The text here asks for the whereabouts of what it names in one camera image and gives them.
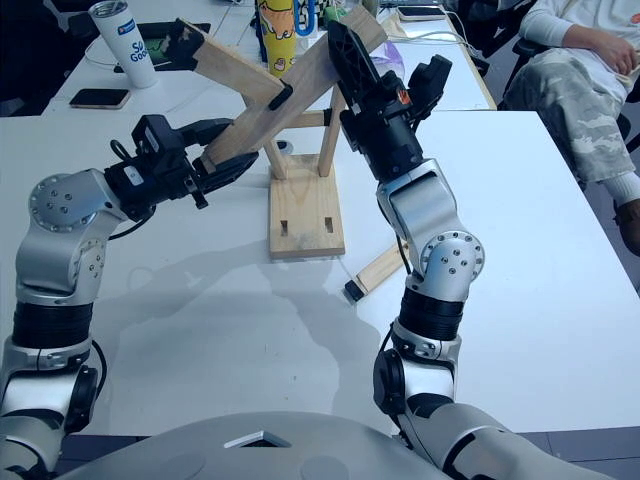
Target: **camouflage pants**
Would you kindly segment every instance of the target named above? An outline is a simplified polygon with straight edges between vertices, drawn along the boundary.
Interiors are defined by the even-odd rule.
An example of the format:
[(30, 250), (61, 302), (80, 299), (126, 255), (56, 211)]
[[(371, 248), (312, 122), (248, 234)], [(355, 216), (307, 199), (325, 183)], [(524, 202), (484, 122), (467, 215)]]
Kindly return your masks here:
[(635, 167), (616, 118), (622, 105), (593, 84), (586, 68), (566, 51), (536, 55), (505, 93), (509, 110), (534, 110), (577, 177), (597, 182)]

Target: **white tumbler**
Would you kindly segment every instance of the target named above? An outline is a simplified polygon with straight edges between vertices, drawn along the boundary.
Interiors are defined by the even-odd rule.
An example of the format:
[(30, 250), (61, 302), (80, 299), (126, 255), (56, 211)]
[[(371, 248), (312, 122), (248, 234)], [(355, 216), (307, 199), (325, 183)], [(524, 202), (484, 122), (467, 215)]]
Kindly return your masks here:
[(98, 2), (89, 15), (131, 83), (138, 88), (156, 83), (158, 76), (127, 2)]

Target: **white sweatshirt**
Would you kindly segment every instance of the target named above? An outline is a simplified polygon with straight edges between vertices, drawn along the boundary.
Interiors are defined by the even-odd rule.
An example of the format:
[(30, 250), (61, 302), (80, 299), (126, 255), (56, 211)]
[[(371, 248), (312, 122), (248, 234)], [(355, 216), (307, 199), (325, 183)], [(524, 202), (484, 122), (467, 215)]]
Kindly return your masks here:
[[(542, 45), (561, 47), (573, 24), (604, 30), (640, 51), (639, 0), (538, 0), (522, 20), (520, 35)], [(624, 103), (640, 69), (625, 77), (616, 74), (591, 50), (565, 50), (586, 67), (596, 85)]]

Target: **person's hand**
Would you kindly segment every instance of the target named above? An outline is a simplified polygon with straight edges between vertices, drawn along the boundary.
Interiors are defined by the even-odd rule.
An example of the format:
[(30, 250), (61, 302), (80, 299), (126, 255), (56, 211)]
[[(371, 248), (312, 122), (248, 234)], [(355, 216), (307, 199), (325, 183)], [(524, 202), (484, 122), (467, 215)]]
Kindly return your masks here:
[(638, 66), (638, 56), (633, 45), (626, 40), (606, 32), (597, 32), (593, 38), (593, 50), (621, 75), (629, 75)]

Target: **black cable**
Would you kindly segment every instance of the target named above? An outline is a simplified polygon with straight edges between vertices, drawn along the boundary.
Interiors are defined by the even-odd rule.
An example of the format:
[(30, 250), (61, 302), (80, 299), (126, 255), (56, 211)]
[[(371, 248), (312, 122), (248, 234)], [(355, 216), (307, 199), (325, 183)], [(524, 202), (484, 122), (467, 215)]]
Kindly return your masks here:
[(390, 323), (389, 324), (389, 331), (387, 332), (387, 335), (384, 337), (384, 340), (382, 341), (382, 345), (380, 345), (380, 350), (378, 350), (378, 353), (382, 353), (384, 351), (385, 347), (387, 346), (387, 342), (391, 338), (391, 331), (392, 330), (393, 330), (393, 323)]
[(404, 268), (407, 269), (407, 275), (411, 275), (411, 266), (409, 266), (409, 261), (404, 254), (404, 248), (402, 248), (402, 242), (400, 241), (400, 237), (396, 235), (396, 242), (398, 243), (398, 250), (400, 250), (400, 256), (402, 257), (402, 261), (404, 262)]
[(119, 141), (111, 140), (111, 142), (109, 142), (109, 146), (111, 147), (111, 150), (113, 150), (113, 153), (115, 153), (123, 162), (130, 162), (133, 160), (131, 155), (129, 155), (129, 152), (127, 152), (127, 149), (124, 148)]
[(120, 232), (120, 233), (116, 233), (115, 235), (111, 235), (109, 237), (109, 240), (117, 240), (118, 238), (122, 238), (125, 237), (127, 235), (129, 235), (130, 233), (135, 232), (137, 229), (139, 229), (142, 225), (144, 225), (145, 223), (147, 223), (149, 220), (151, 220), (151, 217), (153, 217), (153, 214), (156, 213), (156, 206), (154, 205), (153, 207), (151, 207), (151, 215), (149, 215), (148, 217), (143, 218), (142, 220), (140, 220), (138, 223), (136, 223), (134, 226), (132, 226), (131, 228), (125, 230), (124, 232)]
[(102, 388), (104, 387), (104, 382), (107, 381), (107, 359), (105, 358), (104, 352), (102, 351), (102, 348), (100, 348), (98, 342), (91, 340), (91, 345), (96, 349), (96, 353), (98, 354), (98, 357), (100, 357), (100, 366), (102, 369), (100, 372), (100, 382), (98, 382), (98, 389), (96, 392), (96, 398), (98, 398), (100, 396), (100, 392), (102, 392)]

